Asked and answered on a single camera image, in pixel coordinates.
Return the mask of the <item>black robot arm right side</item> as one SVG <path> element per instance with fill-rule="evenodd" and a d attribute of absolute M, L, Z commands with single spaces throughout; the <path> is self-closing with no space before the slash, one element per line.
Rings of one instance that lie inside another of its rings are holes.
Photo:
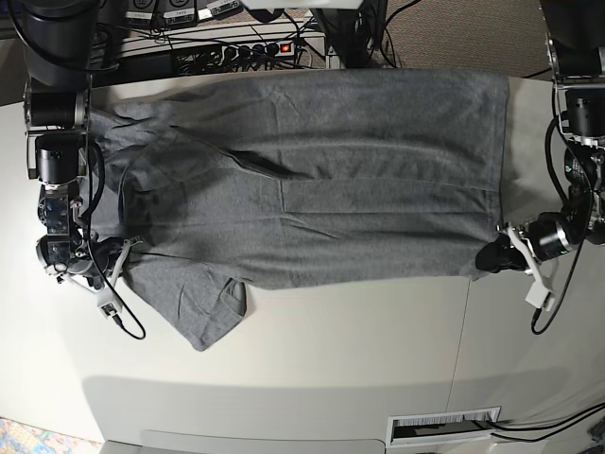
<path fill-rule="evenodd" d="M 102 153 L 90 138 L 94 77 L 111 71 L 91 56 L 96 1 L 9 1 L 9 18 L 25 47 L 27 176 L 41 185 L 36 246 L 58 282 L 105 287 L 123 242 L 98 240 L 92 228 L 105 183 Z"/>

